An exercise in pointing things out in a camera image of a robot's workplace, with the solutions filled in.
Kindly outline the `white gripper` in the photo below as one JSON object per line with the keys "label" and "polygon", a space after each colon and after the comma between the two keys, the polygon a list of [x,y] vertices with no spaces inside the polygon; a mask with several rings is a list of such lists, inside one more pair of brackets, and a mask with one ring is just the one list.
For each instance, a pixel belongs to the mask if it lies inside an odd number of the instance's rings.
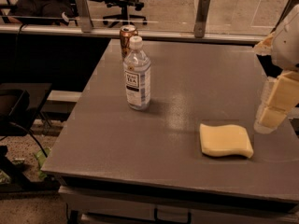
{"label": "white gripper", "polygon": [[278,25],[253,48],[257,55],[271,54],[272,63],[284,71],[268,77],[263,85],[261,104],[256,113],[254,130],[269,134],[276,130],[289,112],[299,104],[299,5],[293,7]]}

